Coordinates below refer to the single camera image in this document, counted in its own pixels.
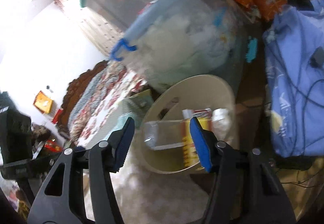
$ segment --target wooden furniture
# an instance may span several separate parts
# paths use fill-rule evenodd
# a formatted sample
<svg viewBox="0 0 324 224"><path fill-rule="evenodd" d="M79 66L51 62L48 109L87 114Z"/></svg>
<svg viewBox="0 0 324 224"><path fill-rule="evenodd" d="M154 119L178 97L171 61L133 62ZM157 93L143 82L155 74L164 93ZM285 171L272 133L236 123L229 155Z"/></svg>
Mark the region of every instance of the wooden furniture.
<svg viewBox="0 0 324 224"><path fill-rule="evenodd" d="M108 61L99 62L92 70L82 73L77 79L74 79L69 83L66 95L63 98L63 103L61 109L63 109L61 115L58 118L56 127L61 136L69 139L69 130L67 128L67 123L69 121L69 116L74 106L77 104L81 96L83 95L86 87L92 80L92 78L102 71L107 66Z"/></svg>

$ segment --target beige trash can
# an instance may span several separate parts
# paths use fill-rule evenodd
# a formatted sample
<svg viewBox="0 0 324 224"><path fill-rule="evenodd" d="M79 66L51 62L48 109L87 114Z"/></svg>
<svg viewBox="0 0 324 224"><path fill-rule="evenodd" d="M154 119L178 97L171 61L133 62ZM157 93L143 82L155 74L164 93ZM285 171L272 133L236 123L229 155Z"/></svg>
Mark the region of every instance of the beige trash can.
<svg viewBox="0 0 324 224"><path fill-rule="evenodd" d="M136 150L142 165L148 170L159 174L175 173L201 173L200 163L184 168L182 147L153 151L144 142L143 124L148 121L159 120L160 112L174 99L176 103L163 117L163 120L183 119L184 109L205 109L212 110L227 108L231 115L232 126L225 141L234 149L239 148L239 139L236 132L235 122L235 101L231 87L221 78L212 75L199 75L185 79L164 92L152 105L145 115L141 133L136 137Z"/></svg>

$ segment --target blue fabric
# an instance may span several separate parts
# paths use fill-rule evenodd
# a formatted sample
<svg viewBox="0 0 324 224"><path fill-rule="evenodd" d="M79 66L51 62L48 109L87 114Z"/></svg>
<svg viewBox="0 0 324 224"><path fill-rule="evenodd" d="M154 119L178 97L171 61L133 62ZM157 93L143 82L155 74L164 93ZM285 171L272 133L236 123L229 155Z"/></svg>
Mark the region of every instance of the blue fabric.
<svg viewBox="0 0 324 224"><path fill-rule="evenodd" d="M324 2L312 3L315 11L287 6L263 35L271 137L283 157L324 155L324 69L310 65L315 50L324 48Z"/></svg>
<svg viewBox="0 0 324 224"><path fill-rule="evenodd" d="M73 110L71 111L69 115L69 120L67 123L67 128L70 129L71 123L74 121L78 113L80 112L81 109L85 106L85 104L88 102L88 100L91 98L93 95L96 85L98 84L98 81L100 80L103 72L105 69L100 71L97 75L95 75L92 80L89 82L88 86L86 87L84 93L82 94L81 98L77 102L77 104L74 106Z"/></svg>

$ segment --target yellow package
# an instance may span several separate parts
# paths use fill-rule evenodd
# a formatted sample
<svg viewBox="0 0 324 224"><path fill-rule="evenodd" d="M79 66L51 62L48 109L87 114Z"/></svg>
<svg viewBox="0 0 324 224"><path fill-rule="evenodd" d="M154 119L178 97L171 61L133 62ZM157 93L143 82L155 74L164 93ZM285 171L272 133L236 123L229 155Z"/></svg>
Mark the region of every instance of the yellow package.
<svg viewBox="0 0 324 224"><path fill-rule="evenodd" d="M204 130L211 131L212 123L210 118L198 118L198 121ZM190 119L185 121L185 136L182 138L182 141L184 144L184 166L187 168L199 162L199 157L190 134Z"/></svg>

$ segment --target silver screw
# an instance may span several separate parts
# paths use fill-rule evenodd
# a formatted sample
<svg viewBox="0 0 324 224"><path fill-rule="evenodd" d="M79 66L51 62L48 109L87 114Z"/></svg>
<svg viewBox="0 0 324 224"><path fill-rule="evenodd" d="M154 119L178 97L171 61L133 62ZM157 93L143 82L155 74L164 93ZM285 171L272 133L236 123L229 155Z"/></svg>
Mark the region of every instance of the silver screw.
<svg viewBox="0 0 324 224"><path fill-rule="evenodd" d="M255 154L255 155L259 155L259 154L261 154L261 151L260 151L260 149L258 149L258 148L254 148L254 149L252 150L252 153Z"/></svg>
<svg viewBox="0 0 324 224"><path fill-rule="evenodd" d="M67 148L64 150L64 154L66 155L72 154L72 152L73 152L72 148Z"/></svg>
<svg viewBox="0 0 324 224"><path fill-rule="evenodd" d="M219 148L225 148L226 147L226 143L224 141L218 141L216 143L216 145L219 147Z"/></svg>
<svg viewBox="0 0 324 224"><path fill-rule="evenodd" d="M101 147L101 148L105 148L107 145L108 145L108 142L107 141L101 141L99 143L99 147Z"/></svg>

